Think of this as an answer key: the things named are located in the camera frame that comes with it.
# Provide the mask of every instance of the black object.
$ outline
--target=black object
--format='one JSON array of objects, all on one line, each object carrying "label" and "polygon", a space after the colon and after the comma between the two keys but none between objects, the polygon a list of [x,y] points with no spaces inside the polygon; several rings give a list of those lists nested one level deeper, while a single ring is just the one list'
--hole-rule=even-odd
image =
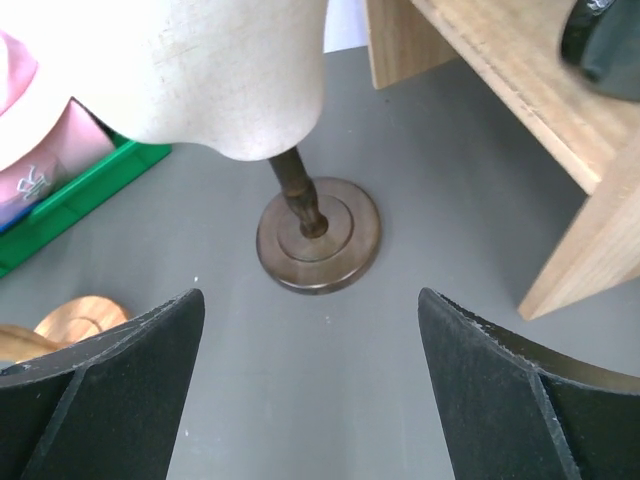
[{"label": "black object", "polygon": [[0,371],[0,479],[166,478],[203,322],[190,290]]},{"label": "black object", "polygon": [[579,362],[433,290],[420,330],[458,480],[640,478],[640,379]]},{"label": "black object", "polygon": [[640,101],[640,2],[577,0],[560,56],[598,92]]}]

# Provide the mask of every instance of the green tray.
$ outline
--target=green tray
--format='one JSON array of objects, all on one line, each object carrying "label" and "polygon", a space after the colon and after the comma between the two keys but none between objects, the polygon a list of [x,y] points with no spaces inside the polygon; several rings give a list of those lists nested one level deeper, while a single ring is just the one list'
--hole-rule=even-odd
[{"label": "green tray", "polygon": [[143,145],[117,135],[113,142],[115,152],[0,234],[0,278],[171,152],[170,145]]}]

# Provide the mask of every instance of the light wooden base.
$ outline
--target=light wooden base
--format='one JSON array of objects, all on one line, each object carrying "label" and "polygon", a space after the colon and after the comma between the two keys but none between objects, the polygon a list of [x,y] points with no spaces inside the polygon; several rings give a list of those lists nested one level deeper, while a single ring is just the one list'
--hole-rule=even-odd
[{"label": "light wooden base", "polygon": [[574,0],[365,0],[373,82],[455,57],[592,195],[520,305],[529,320],[640,276],[640,107],[597,95],[560,64]]}]

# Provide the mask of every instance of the gray tabletop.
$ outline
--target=gray tabletop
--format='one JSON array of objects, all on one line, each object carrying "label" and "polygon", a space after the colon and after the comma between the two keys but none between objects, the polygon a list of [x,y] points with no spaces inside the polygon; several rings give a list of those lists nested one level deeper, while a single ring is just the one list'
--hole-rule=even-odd
[{"label": "gray tabletop", "polygon": [[142,313],[198,287],[206,327],[170,479],[453,478],[418,334],[436,288],[551,348],[640,375],[631,282],[534,321],[516,305],[579,208],[580,189],[461,62],[376,92],[366,51],[328,56],[325,113],[301,152],[353,180],[384,223],[348,289],[304,297],[262,271],[267,163],[174,153],[0,280],[6,323],[74,297]]}]

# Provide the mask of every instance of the wooden handle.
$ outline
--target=wooden handle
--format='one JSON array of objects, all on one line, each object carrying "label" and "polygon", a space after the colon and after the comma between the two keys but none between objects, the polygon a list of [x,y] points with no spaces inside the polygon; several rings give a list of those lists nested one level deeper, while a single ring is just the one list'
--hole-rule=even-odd
[{"label": "wooden handle", "polygon": [[0,325],[0,360],[25,362],[53,353],[65,346],[23,327]]}]

